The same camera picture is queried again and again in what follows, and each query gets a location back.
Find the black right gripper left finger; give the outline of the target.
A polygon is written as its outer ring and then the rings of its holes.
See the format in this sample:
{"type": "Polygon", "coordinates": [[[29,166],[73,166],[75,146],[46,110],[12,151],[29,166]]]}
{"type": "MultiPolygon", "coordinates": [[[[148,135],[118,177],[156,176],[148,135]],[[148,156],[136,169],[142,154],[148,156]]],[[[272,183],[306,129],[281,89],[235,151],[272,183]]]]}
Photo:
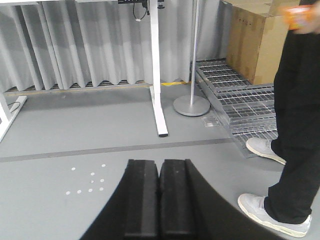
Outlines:
{"type": "Polygon", "coordinates": [[[128,160],[112,196],[83,240],[157,240],[159,177],[153,160],[128,160]]]}

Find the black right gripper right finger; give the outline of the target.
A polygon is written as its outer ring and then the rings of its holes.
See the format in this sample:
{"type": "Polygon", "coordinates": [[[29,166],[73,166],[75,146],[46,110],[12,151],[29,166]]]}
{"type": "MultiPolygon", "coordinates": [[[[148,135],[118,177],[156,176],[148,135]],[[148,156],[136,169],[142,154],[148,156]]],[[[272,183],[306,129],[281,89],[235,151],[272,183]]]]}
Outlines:
{"type": "Polygon", "coordinates": [[[165,240],[251,240],[253,227],[201,175],[191,160],[166,159],[160,171],[165,240]]]}

